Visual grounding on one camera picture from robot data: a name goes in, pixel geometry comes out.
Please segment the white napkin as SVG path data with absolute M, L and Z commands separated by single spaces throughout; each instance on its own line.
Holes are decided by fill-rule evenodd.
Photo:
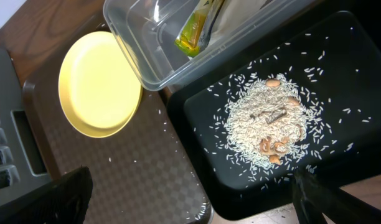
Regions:
M 225 0 L 211 30 L 208 47 L 225 37 L 271 0 Z

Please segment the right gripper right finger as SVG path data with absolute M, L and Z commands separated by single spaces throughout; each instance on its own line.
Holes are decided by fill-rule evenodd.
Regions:
M 300 223 L 381 223 L 381 210 L 338 189 L 322 185 L 315 175 L 296 170 L 293 205 Z

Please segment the green snack wrapper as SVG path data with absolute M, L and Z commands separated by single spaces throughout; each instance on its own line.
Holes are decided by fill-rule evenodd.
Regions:
M 175 39 L 188 57 L 195 57 L 209 44 L 210 35 L 224 0 L 200 0 Z

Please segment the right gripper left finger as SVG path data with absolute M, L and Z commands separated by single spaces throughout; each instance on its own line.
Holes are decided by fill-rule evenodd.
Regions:
M 88 167 L 79 167 L 0 206 L 0 223 L 82 224 L 92 196 Z

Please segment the yellow plate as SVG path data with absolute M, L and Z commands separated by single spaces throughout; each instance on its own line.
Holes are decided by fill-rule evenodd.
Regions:
M 97 31 L 69 48 L 59 71 L 58 91 L 63 113 L 78 132 L 106 138 L 134 116 L 143 87 L 114 35 Z

